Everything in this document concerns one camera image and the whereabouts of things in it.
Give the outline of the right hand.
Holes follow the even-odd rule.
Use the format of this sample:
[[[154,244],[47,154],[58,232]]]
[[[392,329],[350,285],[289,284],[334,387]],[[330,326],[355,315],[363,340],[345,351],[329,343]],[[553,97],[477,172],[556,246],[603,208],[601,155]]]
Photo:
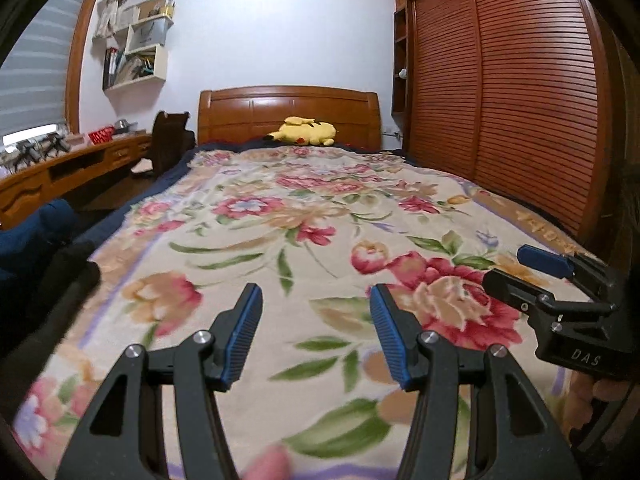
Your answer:
[[[589,375],[573,372],[565,397],[561,425],[568,438],[596,419],[594,407],[597,401],[606,404],[620,402],[616,419],[601,437],[605,447],[612,450],[623,442],[639,414],[639,386],[609,379],[595,380]]]

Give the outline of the left hand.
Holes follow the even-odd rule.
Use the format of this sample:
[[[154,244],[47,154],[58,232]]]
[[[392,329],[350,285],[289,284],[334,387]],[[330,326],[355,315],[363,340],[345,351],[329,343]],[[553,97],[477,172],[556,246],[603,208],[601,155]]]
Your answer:
[[[288,480],[292,476],[291,460],[283,445],[271,445],[244,471],[243,480]]]

